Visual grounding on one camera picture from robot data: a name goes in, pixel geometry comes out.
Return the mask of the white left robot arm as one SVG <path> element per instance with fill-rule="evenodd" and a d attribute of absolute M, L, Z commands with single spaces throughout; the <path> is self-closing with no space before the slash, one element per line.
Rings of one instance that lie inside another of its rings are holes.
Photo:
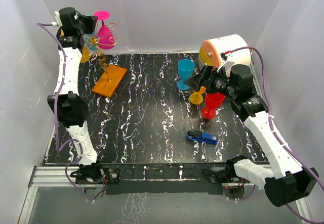
<path fill-rule="evenodd" d="M 47 102 L 55 115 L 55 126 L 62 123 L 77 151 L 79 169 L 71 174 L 77 181 L 100 183 L 104 170 L 98 160 L 88 131 L 88 106 L 79 96 L 78 72 L 84 47 L 84 35 L 95 30 L 97 16 L 82 15 L 73 7 L 55 11 L 59 30 L 55 35 L 59 49 L 59 74 L 54 93 Z"/>

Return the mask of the yellow wine glass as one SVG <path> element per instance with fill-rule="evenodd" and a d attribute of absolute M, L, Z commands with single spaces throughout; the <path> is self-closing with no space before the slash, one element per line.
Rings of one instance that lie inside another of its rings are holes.
<path fill-rule="evenodd" d="M 201 86 L 199 91 L 193 92 L 190 95 L 189 97 L 190 102 L 194 105 L 200 105 L 204 100 L 203 93 L 205 93 L 205 91 L 206 88 L 204 86 Z"/>

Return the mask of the pink wine glass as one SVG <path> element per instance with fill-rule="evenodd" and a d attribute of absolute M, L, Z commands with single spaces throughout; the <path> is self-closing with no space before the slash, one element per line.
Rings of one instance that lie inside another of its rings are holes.
<path fill-rule="evenodd" d="M 110 13 L 108 11 L 97 11 L 94 15 L 98 16 L 98 20 L 101 22 L 101 27 L 98 31 L 98 46 L 103 50 L 110 50 L 115 44 L 111 29 L 109 25 L 105 24 L 105 21 L 110 17 Z"/>

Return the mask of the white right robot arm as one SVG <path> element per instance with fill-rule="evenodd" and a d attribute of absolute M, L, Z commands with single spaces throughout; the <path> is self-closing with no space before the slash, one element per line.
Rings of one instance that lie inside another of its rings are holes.
<path fill-rule="evenodd" d="M 245 156 L 226 161 L 225 169 L 209 172 L 216 180 L 228 179 L 237 182 L 240 178 L 263 189 L 269 201 L 276 207 L 309 196 L 318 173 L 315 168 L 307 169 L 288 152 L 270 127 L 269 108 L 256 94 L 254 76 L 246 65 L 234 65 L 227 76 L 224 69 L 204 66 L 185 83 L 193 90 L 206 88 L 207 93 L 220 93 L 230 99 L 231 108 L 243 124 L 251 131 L 265 153 L 271 168 L 253 163 Z"/>

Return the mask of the red wine glass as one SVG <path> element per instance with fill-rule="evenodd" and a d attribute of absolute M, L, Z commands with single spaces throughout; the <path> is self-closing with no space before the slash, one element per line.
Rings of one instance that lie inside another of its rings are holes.
<path fill-rule="evenodd" d="M 206 106 L 201 110 L 201 114 L 206 119 L 212 119 L 216 116 L 216 108 L 218 108 L 225 96 L 221 93 L 206 94 L 205 103 Z"/>

